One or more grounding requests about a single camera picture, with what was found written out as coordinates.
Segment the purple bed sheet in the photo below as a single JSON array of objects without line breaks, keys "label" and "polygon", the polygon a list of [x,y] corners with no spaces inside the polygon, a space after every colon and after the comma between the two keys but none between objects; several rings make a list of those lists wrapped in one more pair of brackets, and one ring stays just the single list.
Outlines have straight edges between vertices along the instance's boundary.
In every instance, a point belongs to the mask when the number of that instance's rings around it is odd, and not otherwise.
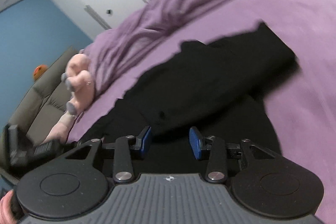
[{"label": "purple bed sheet", "polygon": [[335,0],[232,0],[127,66],[70,140],[152,129],[140,173],[205,173],[189,129],[247,138],[317,174],[335,223]]}]

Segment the orange plush toy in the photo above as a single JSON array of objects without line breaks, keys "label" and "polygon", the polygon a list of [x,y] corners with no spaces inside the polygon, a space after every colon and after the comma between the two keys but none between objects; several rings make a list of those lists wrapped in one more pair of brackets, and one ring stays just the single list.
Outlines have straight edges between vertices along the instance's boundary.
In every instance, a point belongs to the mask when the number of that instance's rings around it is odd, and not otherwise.
[{"label": "orange plush toy", "polygon": [[48,68],[49,67],[45,64],[42,64],[36,67],[33,72],[33,80],[36,82],[43,75],[43,73],[46,72]]}]

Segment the black garment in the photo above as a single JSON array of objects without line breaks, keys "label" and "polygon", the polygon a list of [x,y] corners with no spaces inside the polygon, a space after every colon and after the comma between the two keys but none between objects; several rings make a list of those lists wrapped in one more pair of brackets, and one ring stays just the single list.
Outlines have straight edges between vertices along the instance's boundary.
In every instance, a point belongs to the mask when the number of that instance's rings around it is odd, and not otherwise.
[{"label": "black garment", "polygon": [[209,44],[189,41],[165,63],[146,71],[114,108],[81,138],[112,143],[151,127],[146,157],[135,173],[204,173],[189,130],[229,143],[247,138],[280,153],[264,109],[264,95],[296,69],[294,52],[266,24]]}]

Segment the grey-brown sofa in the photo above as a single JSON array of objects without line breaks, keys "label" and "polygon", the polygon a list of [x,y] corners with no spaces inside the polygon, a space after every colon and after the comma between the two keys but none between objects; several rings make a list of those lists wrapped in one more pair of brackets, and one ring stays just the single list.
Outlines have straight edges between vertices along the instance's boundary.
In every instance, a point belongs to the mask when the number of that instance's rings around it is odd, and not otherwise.
[{"label": "grey-brown sofa", "polygon": [[9,126],[18,126],[22,132],[19,140],[27,138],[33,144],[41,144],[65,113],[70,92],[61,82],[61,75],[76,53],[76,49],[69,47],[37,79],[21,100],[8,122]]}]

